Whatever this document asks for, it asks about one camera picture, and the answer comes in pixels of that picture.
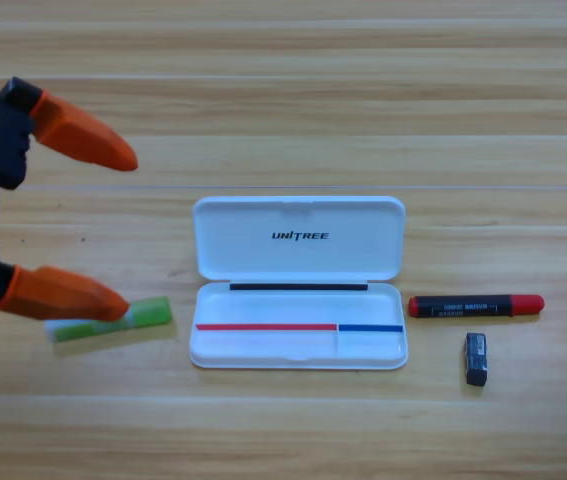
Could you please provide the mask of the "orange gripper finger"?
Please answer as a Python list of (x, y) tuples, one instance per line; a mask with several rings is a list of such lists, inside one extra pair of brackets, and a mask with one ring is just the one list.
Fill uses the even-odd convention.
[(130, 304), (92, 278), (56, 267), (16, 266), (0, 311), (35, 320), (87, 319), (113, 322)]

